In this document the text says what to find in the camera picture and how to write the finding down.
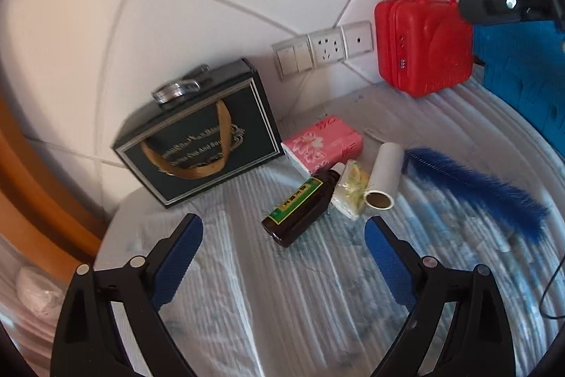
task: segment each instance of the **green label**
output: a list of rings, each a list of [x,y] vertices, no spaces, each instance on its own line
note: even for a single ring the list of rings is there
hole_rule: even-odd
[[[292,194],[288,199],[277,206],[269,217],[275,221],[276,224],[280,224],[288,216],[290,216],[293,211],[295,211],[310,195],[312,195],[318,188],[323,184],[318,178],[310,178],[304,184],[302,184],[298,190]]]

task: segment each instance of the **white cardboard tube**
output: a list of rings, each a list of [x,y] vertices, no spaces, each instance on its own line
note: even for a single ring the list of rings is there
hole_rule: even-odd
[[[400,144],[384,143],[380,147],[363,194],[365,203],[377,210],[389,210],[394,206],[403,163],[404,149]]]

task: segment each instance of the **gift box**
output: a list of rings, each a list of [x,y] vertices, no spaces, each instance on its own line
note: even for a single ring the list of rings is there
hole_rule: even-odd
[[[247,60],[167,88],[182,85],[190,91],[132,114],[113,146],[165,207],[282,155],[259,73]]]
[[[328,116],[283,141],[282,149],[295,168],[310,177],[339,161],[356,159],[363,150],[363,137],[339,117]]]

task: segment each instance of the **blue bristles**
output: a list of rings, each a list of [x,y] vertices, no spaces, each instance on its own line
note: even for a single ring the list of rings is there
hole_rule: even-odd
[[[406,155],[421,179],[451,192],[475,209],[484,209],[507,229],[517,230],[531,241],[541,238],[542,222],[549,211],[527,192],[465,168],[430,148],[407,149]]]
[[[369,219],[365,224],[365,244],[375,260],[382,277],[396,303],[405,305],[411,311],[416,305],[416,295],[410,271],[391,246],[381,229]]]
[[[204,233],[202,220],[196,215],[191,216],[193,217],[190,223],[155,273],[151,303],[156,311],[173,300],[188,266],[202,243]]]

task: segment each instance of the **gold ribbon handle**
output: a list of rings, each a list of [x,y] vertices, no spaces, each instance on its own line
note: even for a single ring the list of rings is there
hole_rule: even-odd
[[[216,110],[218,112],[218,123],[220,127],[221,159],[204,166],[179,168],[157,154],[145,141],[142,141],[141,150],[145,154],[145,157],[158,168],[179,178],[200,179],[218,173],[224,168],[225,163],[228,161],[228,156],[230,155],[232,145],[232,117],[224,101],[221,99],[216,101]]]

